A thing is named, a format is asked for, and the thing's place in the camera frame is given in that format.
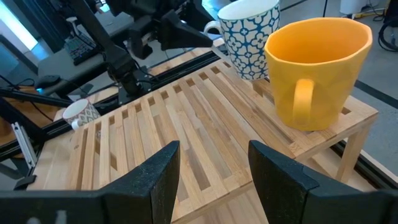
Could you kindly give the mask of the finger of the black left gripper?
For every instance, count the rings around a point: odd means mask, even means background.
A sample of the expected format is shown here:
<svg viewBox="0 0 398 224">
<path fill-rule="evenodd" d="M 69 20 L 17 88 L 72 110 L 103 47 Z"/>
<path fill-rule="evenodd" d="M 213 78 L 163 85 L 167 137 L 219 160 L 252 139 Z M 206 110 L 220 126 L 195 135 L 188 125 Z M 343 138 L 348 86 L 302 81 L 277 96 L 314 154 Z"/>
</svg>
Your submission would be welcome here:
<svg viewBox="0 0 398 224">
<path fill-rule="evenodd" d="M 213 45 L 213 41 L 207 35 L 183 23 L 174 10 L 161 17 L 159 42 L 161 50 Z"/>
<path fill-rule="evenodd" d="M 203 7 L 202 0 L 188 0 L 185 6 L 185 22 L 196 30 L 204 30 L 214 21 L 211 14 Z"/>
</svg>

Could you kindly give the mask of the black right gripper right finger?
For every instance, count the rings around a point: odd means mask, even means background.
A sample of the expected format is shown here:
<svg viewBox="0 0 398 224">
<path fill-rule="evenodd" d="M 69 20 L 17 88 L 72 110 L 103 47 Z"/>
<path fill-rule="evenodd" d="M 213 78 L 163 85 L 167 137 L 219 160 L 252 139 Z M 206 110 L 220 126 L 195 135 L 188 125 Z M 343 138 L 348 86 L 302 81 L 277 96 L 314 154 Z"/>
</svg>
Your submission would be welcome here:
<svg viewBox="0 0 398 224">
<path fill-rule="evenodd" d="M 362 192 L 255 140 L 248 160 L 269 224 L 398 224 L 398 190 Z"/>
</svg>

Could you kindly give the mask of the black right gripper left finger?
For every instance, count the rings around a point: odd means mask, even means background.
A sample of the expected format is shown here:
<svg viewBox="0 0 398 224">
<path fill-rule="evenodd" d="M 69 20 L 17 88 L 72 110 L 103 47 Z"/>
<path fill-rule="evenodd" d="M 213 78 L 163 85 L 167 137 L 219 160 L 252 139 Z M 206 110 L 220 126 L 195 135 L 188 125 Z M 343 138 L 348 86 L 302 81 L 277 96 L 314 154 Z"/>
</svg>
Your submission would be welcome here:
<svg viewBox="0 0 398 224">
<path fill-rule="evenodd" d="M 0 224 L 170 224 L 180 143 L 98 190 L 0 191 Z"/>
</svg>

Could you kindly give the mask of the white mug blue lattice pattern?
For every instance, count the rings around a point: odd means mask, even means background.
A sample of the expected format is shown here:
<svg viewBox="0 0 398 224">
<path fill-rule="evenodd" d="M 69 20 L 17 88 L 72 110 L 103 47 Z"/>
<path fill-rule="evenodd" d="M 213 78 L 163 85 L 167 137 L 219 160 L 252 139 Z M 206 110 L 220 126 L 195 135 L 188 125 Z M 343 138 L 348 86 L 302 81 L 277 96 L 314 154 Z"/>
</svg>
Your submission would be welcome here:
<svg viewBox="0 0 398 224">
<path fill-rule="evenodd" d="M 232 65 L 240 78 L 253 81 L 268 77 L 264 46 L 279 25 L 279 0 L 237 0 L 221 8 L 218 19 L 207 23 L 203 33 L 216 29 L 228 53 L 215 46 L 212 51 Z"/>
</svg>

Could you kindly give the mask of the white mug grey diamond pattern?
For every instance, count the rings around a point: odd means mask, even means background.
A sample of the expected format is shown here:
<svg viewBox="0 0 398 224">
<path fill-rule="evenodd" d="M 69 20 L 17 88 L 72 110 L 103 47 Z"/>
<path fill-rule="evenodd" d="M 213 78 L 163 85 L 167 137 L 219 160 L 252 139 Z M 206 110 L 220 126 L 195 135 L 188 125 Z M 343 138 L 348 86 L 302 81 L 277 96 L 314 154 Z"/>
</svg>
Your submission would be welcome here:
<svg viewBox="0 0 398 224">
<path fill-rule="evenodd" d="M 63 112 L 62 118 L 77 130 L 83 125 L 94 121 L 101 115 L 87 99 L 80 99 L 69 105 Z"/>
</svg>

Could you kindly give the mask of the yellow mug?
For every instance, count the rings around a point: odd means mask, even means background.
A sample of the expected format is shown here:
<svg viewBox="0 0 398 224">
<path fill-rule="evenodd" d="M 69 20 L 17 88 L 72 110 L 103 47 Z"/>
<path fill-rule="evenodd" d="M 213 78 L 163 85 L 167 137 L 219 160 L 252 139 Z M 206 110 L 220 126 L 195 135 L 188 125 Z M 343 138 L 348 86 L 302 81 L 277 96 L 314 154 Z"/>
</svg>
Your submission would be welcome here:
<svg viewBox="0 0 398 224">
<path fill-rule="evenodd" d="M 301 131 L 335 123 L 372 44 L 369 26 L 343 17 L 306 19 L 273 32 L 264 53 L 281 121 Z"/>
</svg>

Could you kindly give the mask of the black keyboard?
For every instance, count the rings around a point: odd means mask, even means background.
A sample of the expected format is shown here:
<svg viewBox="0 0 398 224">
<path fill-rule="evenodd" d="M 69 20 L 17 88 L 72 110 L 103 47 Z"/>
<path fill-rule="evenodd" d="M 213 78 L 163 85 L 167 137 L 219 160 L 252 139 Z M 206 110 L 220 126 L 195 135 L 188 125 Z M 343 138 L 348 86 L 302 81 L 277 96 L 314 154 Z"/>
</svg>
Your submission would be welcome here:
<svg viewBox="0 0 398 224">
<path fill-rule="evenodd" d="M 95 42 L 84 33 L 68 39 L 64 48 L 69 54 L 74 65 L 79 65 L 99 53 L 100 49 Z"/>
</svg>

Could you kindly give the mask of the wooden slatted rack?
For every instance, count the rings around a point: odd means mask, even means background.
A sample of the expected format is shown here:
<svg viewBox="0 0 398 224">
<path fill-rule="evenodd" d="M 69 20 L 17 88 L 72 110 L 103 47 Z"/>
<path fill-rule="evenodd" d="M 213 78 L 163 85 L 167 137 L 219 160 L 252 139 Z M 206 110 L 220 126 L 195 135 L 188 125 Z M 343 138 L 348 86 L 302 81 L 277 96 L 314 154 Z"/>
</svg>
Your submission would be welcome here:
<svg viewBox="0 0 398 224">
<path fill-rule="evenodd" d="M 170 141 L 180 143 L 175 224 L 263 224 L 248 143 L 257 140 L 329 177 L 371 191 L 354 171 L 377 111 L 349 97 L 338 121 L 302 132 L 278 119 L 268 82 L 249 83 L 217 61 L 45 143 L 32 190 L 94 190 Z"/>
</svg>

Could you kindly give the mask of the grey desk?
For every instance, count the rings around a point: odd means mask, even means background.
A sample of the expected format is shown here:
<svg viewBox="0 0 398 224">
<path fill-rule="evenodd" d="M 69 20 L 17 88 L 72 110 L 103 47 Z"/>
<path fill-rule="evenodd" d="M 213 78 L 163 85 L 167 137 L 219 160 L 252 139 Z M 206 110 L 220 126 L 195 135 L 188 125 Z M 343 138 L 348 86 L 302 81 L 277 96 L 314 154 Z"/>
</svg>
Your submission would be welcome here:
<svg viewBox="0 0 398 224">
<path fill-rule="evenodd" d="M 112 41 L 120 47 L 124 47 L 123 42 L 128 39 L 129 28 L 134 23 L 133 18 L 123 12 L 118 16 L 105 12 L 96 14 L 95 17 Z M 44 88 L 39 93 L 41 95 L 53 93 L 67 95 L 76 90 L 79 85 L 82 86 L 105 72 L 106 64 L 101 54 L 97 54 L 79 65 L 74 65 L 68 52 L 62 49 L 39 62 L 38 75 L 40 78 L 46 75 L 58 75 L 61 78 L 56 85 Z"/>
</svg>

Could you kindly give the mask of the black computer mouse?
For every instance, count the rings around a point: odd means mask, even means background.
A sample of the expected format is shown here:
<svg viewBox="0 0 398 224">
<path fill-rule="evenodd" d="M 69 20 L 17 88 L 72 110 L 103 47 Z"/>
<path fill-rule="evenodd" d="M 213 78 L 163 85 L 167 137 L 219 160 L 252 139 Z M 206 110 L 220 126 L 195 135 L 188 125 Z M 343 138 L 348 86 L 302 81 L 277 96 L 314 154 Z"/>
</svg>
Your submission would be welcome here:
<svg viewBox="0 0 398 224">
<path fill-rule="evenodd" d="M 35 82 L 35 89 L 44 89 L 48 88 L 50 86 L 54 86 L 57 83 L 59 83 L 61 80 L 61 77 L 59 75 L 46 75 L 40 77 L 36 82 Z"/>
</svg>

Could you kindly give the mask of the aluminium bracket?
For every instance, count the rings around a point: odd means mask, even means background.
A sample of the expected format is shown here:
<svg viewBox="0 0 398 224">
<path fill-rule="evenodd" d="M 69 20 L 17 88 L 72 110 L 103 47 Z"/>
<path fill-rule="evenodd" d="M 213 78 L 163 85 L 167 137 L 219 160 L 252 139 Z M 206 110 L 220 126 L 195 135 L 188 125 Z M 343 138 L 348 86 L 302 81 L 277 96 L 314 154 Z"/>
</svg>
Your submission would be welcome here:
<svg viewBox="0 0 398 224">
<path fill-rule="evenodd" d="M 17 142 L 19 143 L 28 168 L 34 168 L 37 164 L 37 156 L 32 143 L 30 142 L 29 136 L 27 135 L 24 127 L 18 122 L 12 123 L 11 126 L 14 134 L 16 135 Z"/>
</svg>

